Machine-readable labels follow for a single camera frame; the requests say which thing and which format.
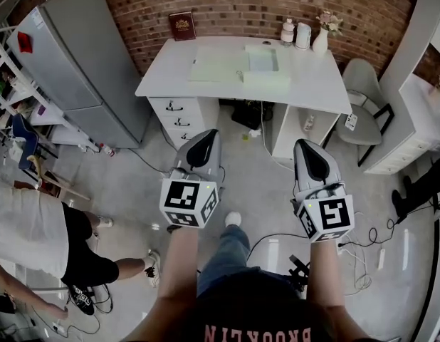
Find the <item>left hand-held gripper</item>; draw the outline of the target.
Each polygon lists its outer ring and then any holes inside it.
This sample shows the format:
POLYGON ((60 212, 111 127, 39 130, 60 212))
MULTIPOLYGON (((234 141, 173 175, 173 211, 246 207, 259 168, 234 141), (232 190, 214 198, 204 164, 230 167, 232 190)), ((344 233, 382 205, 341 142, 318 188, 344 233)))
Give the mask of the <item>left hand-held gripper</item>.
POLYGON ((162 181, 159 210, 170 225, 203 229, 219 205, 223 181, 220 134, 206 130, 178 149, 162 181))

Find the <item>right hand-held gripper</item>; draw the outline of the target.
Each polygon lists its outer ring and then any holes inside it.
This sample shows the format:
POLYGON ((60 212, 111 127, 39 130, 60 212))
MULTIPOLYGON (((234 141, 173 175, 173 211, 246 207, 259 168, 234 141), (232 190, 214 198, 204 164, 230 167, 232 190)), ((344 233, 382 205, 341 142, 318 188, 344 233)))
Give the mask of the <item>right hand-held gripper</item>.
POLYGON ((316 143, 299 139, 293 148, 294 215, 311 242, 339 239, 355 227, 352 196, 346 193, 335 158, 316 143))

